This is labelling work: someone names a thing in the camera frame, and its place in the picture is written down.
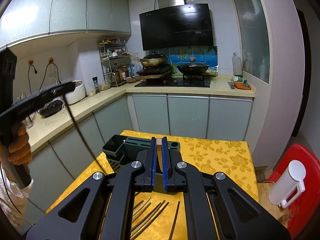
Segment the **left hand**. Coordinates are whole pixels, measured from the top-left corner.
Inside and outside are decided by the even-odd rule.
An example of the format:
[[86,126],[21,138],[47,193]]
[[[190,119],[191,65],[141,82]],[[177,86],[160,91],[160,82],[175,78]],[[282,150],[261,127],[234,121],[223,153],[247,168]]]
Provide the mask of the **left hand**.
[[8,161],[14,165],[29,164],[32,159],[29,135],[25,124],[21,124],[18,129],[17,139],[9,146]]

